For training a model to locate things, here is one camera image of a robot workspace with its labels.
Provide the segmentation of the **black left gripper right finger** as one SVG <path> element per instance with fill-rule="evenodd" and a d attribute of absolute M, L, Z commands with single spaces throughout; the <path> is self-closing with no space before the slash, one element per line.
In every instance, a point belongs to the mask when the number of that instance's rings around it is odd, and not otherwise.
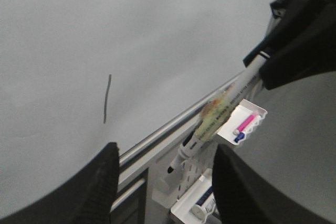
<path fill-rule="evenodd" d="M 250 167 L 217 147 L 212 186 L 222 223 L 335 223 L 335 187 L 284 159 Z"/>

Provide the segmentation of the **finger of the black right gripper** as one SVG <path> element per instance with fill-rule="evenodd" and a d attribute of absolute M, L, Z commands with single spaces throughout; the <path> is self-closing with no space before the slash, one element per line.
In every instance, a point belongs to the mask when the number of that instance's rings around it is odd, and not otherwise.
<path fill-rule="evenodd" d="M 267 90 L 335 71 L 335 4 L 328 3 L 303 32 L 259 70 Z"/>
<path fill-rule="evenodd" d="M 244 59 L 248 66 L 255 56 L 263 50 L 271 57 L 300 35 L 308 24 L 328 3 L 335 0 L 276 0 L 270 4 L 274 18 L 279 23 Z"/>

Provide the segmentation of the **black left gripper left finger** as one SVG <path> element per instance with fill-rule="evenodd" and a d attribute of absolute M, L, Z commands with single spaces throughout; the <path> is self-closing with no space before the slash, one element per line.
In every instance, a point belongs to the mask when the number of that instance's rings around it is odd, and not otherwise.
<path fill-rule="evenodd" d="M 67 182 L 1 223 L 107 223 L 119 174 L 119 149 L 111 142 Z"/>

